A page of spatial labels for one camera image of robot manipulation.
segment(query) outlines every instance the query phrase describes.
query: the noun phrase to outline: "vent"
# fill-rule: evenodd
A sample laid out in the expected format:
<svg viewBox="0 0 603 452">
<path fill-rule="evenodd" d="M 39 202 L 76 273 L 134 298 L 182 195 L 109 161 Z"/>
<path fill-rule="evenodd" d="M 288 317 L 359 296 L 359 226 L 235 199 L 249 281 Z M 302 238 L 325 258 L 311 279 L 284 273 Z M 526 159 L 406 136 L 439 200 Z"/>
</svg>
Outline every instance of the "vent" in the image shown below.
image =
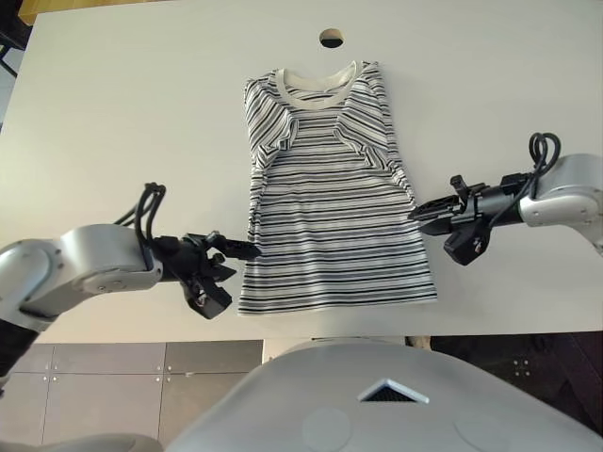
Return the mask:
<svg viewBox="0 0 603 452">
<path fill-rule="evenodd" d="M 393 381 L 382 379 L 358 396 L 361 402 L 411 402 L 430 403 L 425 395 Z"/>
<path fill-rule="evenodd" d="M 393 388 L 384 387 L 375 394 L 365 398 L 363 402 L 415 402 L 409 396 L 399 393 Z"/>
</svg>

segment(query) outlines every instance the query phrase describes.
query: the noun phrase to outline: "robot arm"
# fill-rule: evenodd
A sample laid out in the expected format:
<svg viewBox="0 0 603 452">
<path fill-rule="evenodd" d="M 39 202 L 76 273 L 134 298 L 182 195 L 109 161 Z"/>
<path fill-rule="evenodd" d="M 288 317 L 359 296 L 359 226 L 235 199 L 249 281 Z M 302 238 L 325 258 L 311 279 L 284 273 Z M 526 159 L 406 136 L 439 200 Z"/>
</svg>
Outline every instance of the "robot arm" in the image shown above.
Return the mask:
<svg viewBox="0 0 603 452">
<path fill-rule="evenodd" d="M 164 195 L 164 186 L 148 184 L 137 207 L 116 224 L 84 226 L 56 240 L 22 240 L 0 250 L 0 391 L 38 335 L 85 299 L 179 282 L 190 308 L 205 318 L 231 304 L 216 285 L 236 273 L 222 265 L 225 257 L 250 260 L 259 250 L 217 232 L 154 238 L 153 218 Z M 211 248 L 220 253 L 209 257 Z"/>
<path fill-rule="evenodd" d="M 548 139 L 554 148 L 547 163 Z M 486 251 L 494 227 L 522 222 L 569 226 L 603 255 L 603 158 L 586 153 L 558 158 L 560 151 L 553 134 L 534 134 L 533 172 L 506 175 L 498 186 L 467 186 L 462 176 L 454 176 L 456 195 L 426 202 L 410 218 L 428 220 L 420 228 L 427 235 L 449 235 L 444 250 L 464 266 Z"/>
</svg>

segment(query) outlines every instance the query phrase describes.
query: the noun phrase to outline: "black stripe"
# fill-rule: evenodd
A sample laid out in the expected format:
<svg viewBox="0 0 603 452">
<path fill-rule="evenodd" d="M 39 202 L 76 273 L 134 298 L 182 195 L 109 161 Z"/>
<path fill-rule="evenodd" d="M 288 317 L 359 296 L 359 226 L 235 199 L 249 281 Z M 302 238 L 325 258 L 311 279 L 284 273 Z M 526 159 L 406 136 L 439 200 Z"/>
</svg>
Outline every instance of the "black stripe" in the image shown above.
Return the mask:
<svg viewBox="0 0 603 452">
<path fill-rule="evenodd" d="M 412 295 L 407 297 L 395 297 L 392 299 L 380 299 L 375 301 L 367 301 L 367 300 L 359 300 L 359 301 L 337 301 L 335 303 L 325 302 L 325 303 L 316 303 L 316 304 L 299 304 L 292 306 L 278 306 L 278 307 L 269 307 L 268 309 L 263 308 L 253 308 L 250 306 L 245 306 L 243 303 L 245 302 L 243 299 L 240 299 L 240 304 L 238 310 L 242 313 L 272 313 L 272 312 L 281 312 L 281 311 L 302 311 L 305 309 L 317 309 L 317 308 L 333 308 L 336 306 L 346 306 L 346 305 L 372 305 L 372 304 L 390 304 L 390 303 L 399 303 L 402 300 L 420 300 L 420 299 L 432 299 L 436 296 L 435 291 L 430 293 L 421 294 L 421 295 Z"/>
<path fill-rule="evenodd" d="M 384 223 L 384 224 L 380 224 L 380 225 L 375 225 L 372 226 L 372 228 L 383 228 L 383 227 L 393 227 L 393 226 L 402 226 L 402 225 L 409 225 L 409 224 L 414 224 L 416 225 L 416 228 L 418 229 L 418 223 L 416 221 L 413 221 L 411 219 L 407 219 L 407 220 L 397 220 L 393 223 Z M 358 227 L 352 227 L 352 228 L 336 228 L 336 229 L 323 229 L 320 231 L 312 231 L 312 234 L 328 234 L 328 233 L 344 233 L 347 231 L 366 231 L 367 230 L 367 226 L 358 226 Z M 282 235 L 291 235 L 290 231 L 286 231 L 283 233 L 268 233 L 268 234 L 262 234 L 260 232 L 255 233 L 254 235 L 258 236 L 258 237 L 269 237 L 269 236 L 282 236 Z"/>
<path fill-rule="evenodd" d="M 258 267 L 258 266 L 269 266 L 269 267 L 277 267 L 277 266 L 302 266 L 305 264 L 317 264 L 317 263 L 324 263 L 324 264 L 336 264 L 338 262 L 341 262 L 343 264 L 346 264 L 348 262 L 354 262 L 354 261 L 368 261 L 370 259 L 391 259 L 392 257 L 402 257 L 402 256 L 412 256 L 415 254 L 423 254 L 425 252 L 425 250 L 414 250 L 414 251 L 406 251 L 406 252 L 392 252 L 390 254 L 387 254 L 387 256 L 375 256 L 372 258 L 367 258 L 366 256 L 361 256 L 361 257 L 348 257 L 345 259 L 325 259 L 325 258 L 314 258 L 312 259 L 312 261 L 310 262 L 303 262 L 300 260 L 295 260 L 295 261 L 291 261 L 291 262 L 279 262 L 279 263 L 270 263 L 270 264 L 262 264 L 259 262 L 253 262 L 252 264 L 250 264 L 250 267 Z M 427 264 L 427 259 L 421 260 L 421 262 L 423 262 L 424 264 Z"/>
<path fill-rule="evenodd" d="M 394 266 L 388 266 L 387 268 L 391 268 L 392 270 L 396 269 L 396 268 L 406 268 L 406 267 L 411 267 L 411 266 L 425 266 L 427 264 L 426 260 L 423 261 L 417 261 L 415 263 L 407 263 L 407 264 L 395 264 Z M 304 276 L 311 276 L 311 275 L 334 275 L 334 274 L 338 274 L 338 273 L 350 273 L 351 271 L 353 271 L 355 274 L 358 273 L 362 273 L 362 272 L 371 272 L 371 271 L 380 271 L 383 270 L 380 267 L 364 267 L 364 268 L 342 268 L 340 270 L 331 270 L 331 269 L 327 269 L 327 268 L 322 268 L 321 270 L 309 270 L 309 271 L 304 271 L 303 275 Z M 274 275 L 274 274 L 266 274 L 266 275 L 253 275 L 253 276 L 249 276 L 249 278 L 254 278 L 256 280 L 258 279 L 273 279 L 273 278 L 299 278 L 301 275 L 301 273 L 295 272 L 295 273 L 280 273 L 278 275 Z"/>
<path fill-rule="evenodd" d="M 389 275 L 389 276 L 378 276 L 378 277 L 374 277 L 374 278 L 367 278 L 364 277 L 362 282 L 365 281 L 390 281 L 390 280 L 400 280 L 400 279 L 405 279 L 405 278 L 418 278 L 421 276 L 426 276 L 431 274 L 429 270 L 423 270 L 421 272 L 418 273 L 409 273 L 409 274 L 405 274 L 405 275 Z M 307 282 L 295 282 L 295 283 L 291 283 L 291 284 L 250 284 L 250 283 L 243 283 L 243 287 L 248 288 L 248 289 L 285 289 L 285 288 L 290 288 L 290 287 L 306 287 L 308 285 L 317 285 L 317 284 L 327 284 L 327 283 L 334 283 L 334 284 L 340 284 L 340 283 L 350 283 L 350 280 L 328 280 L 328 279 L 320 279 L 318 281 L 307 281 Z"/>
<path fill-rule="evenodd" d="M 356 294 L 372 294 L 372 293 L 379 293 L 379 292 L 406 292 L 412 289 L 418 289 L 421 287 L 432 287 L 433 283 L 432 282 L 422 282 L 421 284 L 412 284 L 412 285 L 405 285 L 403 288 L 398 288 L 398 287 L 372 287 L 372 288 L 368 288 L 368 289 L 361 289 L 361 288 L 353 288 L 350 290 L 327 290 L 324 292 L 312 292 L 312 293 L 306 293 L 303 295 L 285 295 L 282 297 L 270 297 L 271 301 L 278 301 L 278 300 L 290 300 L 290 299 L 308 299 L 308 298 L 313 298 L 313 297 L 328 297 L 328 296 L 336 296 L 336 295 L 356 295 Z M 251 299 L 252 297 L 241 297 L 240 299 Z"/>
</svg>

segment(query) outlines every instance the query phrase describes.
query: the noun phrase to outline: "striped shirt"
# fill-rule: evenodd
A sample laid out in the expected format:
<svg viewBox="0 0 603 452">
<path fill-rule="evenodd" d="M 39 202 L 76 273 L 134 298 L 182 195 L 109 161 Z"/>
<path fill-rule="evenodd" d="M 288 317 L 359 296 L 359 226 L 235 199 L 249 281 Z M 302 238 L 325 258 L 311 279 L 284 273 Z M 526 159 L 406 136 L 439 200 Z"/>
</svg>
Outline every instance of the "striped shirt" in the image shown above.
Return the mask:
<svg viewBox="0 0 603 452">
<path fill-rule="evenodd" d="M 245 88 L 262 256 L 246 264 L 242 315 L 436 300 L 379 67 L 344 72 L 288 85 L 277 70 Z"/>
</svg>

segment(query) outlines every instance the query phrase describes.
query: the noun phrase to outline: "black cable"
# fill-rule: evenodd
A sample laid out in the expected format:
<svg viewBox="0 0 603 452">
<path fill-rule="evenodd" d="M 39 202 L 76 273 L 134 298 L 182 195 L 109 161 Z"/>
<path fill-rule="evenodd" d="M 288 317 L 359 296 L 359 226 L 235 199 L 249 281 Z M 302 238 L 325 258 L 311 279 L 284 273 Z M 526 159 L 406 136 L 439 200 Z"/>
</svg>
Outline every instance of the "black cable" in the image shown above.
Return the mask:
<svg viewBox="0 0 603 452">
<path fill-rule="evenodd" d="M 134 217 L 134 231 L 136 232 L 136 237 L 139 240 L 140 244 L 144 245 L 144 246 L 149 246 L 149 243 L 147 242 L 147 239 L 144 235 L 144 233 L 142 232 L 142 217 L 144 217 L 144 205 L 146 205 L 147 200 L 149 199 L 149 197 L 153 196 L 154 192 L 152 190 L 152 188 L 150 187 L 150 184 L 147 184 L 144 188 L 144 191 L 142 192 L 142 195 L 140 195 L 140 200 L 139 202 L 136 204 L 136 210 L 135 210 L 135 217 Z M 150 204 L 151 206 L 153 206 L 155 200 L 151 200 Z"/>
<path fill-rule="evenodd" d="M 157 188 L 157 191 L 155 193 L 155 197 L 154 197 L 154 201 L 153 204 L 151 206 L 151 212 L 149 213 L 149 217 L 147 217 L 147 224 L 146 224 L 146 238 L 147 241 L 149 242 L 149 244 L 151 244 L 151 249 L 155 250 L 155 246 L 154 246 L 154 241 L 153 241 L 153 221 L 155 220 L 155 214 L 157 213 L 157 210 L 159 210 L 159 206 L 161 205 L 161 202 L 163 201 L 163 197 L 166 194 L 166 188 L 164 186 L 159 186 Z"/>
<path fill-rule="evenodd" d="M 553 155 L 550 160 L 546 162 L 548 155 L 548 144 L 547 140 L 550 139 L 553 142 Z M 510 209 L 514 208 L 519 200 L 521 200 L 528 190 L 530 189 L 530 197 L 534 199 L 536 197 L 536 191 L 538 189 L 538 180 L 547 174 L 551 168 L 557 163 L 559 155 L 562 151 L 562 143 L 555 134 L 545 132 L 543 134 L 535 133 L 530 137 L 529 142 L 530 157 L 534 162 L 534 171 L 528 177 L 526 183 L 524 183 L 519 192 L 513 197 L 513 200 L 503 209 L 501 209 L 496 215 L 492 217 L 488 223 L 488 229 L 492 229 L 497 221 Z"/>
<path fill-rule="evenodd" d="M 143 211 L 142 211 L 142 215 L 146 215 L 149 211 L 151 210 L 151 205 L 147 204 Z M 134 214 L 136 212 L 136 206 L 132 207 L 130 210 L 128 210 L 125 214 L 123 214 L 120 219 L 116 220 L 113 224 L 120 224 L 122 226 L 131 226 L 132 224 L 134 224 Z"/>
</svg>

